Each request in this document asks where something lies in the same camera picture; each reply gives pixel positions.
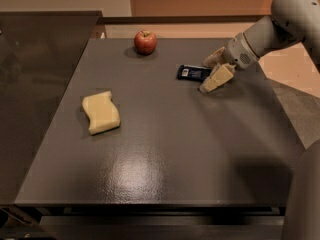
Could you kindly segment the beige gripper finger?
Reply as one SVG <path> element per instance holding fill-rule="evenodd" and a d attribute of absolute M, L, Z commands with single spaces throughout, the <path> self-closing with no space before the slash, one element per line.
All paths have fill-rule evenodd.
<path fill-rule="evenodd" d="M 225 59 L 223 57 L 223 53 L 225 51 L 224 47 L 219 48 L 214 53 L 206 57 L 202 61 L 202 65 L 207 68 L 214 68 L 217 64 L 224 64 Z"/>
<path fill-rule="evenodd" d="M 200 85 L 202 93 L 210 93 L 234 77 L 235 66 L 229 63 L 217 64 L 210 75 Z"/>

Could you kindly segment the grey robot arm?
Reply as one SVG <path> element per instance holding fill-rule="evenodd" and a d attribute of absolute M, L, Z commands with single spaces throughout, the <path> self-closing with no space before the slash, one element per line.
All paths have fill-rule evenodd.
<path fill-rule="evenodd" d="M 320 3 L 318 0 L 272 0 L 271 14 L 208 56 L 213 70 L 200 86 L 209 93 L 267 53 L 302 43 L 320 71 Z M 308 147 L 294 171 L 282 240 L 320 240 L 320 140 Z"/>

